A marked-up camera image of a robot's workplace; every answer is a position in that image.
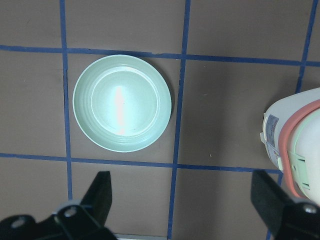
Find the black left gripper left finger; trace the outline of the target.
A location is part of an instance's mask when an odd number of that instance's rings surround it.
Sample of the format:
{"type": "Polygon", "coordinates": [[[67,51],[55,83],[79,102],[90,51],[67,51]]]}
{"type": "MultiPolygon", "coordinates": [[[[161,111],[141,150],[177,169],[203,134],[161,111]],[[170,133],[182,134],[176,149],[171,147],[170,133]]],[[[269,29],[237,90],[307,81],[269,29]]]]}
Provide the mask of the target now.
{"type": "Polygon", "coordinates": [[[100,171],[78,204],[61,208],[54,217],[63,240],[111,240],[105,223],[112,205],[109,171],[100,171]]]}

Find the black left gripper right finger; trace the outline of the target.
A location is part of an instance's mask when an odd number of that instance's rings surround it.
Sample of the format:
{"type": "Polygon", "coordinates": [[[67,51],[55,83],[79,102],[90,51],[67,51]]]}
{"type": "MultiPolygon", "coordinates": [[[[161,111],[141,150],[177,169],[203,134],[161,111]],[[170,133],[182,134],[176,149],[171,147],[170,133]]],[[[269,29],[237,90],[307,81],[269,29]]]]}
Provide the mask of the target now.
{"type": "Polygon", "coordinates": [[[264,170],[252,173],[250,200],[275,240],[320,238],[320,207],[291,198],[264,170]]]}

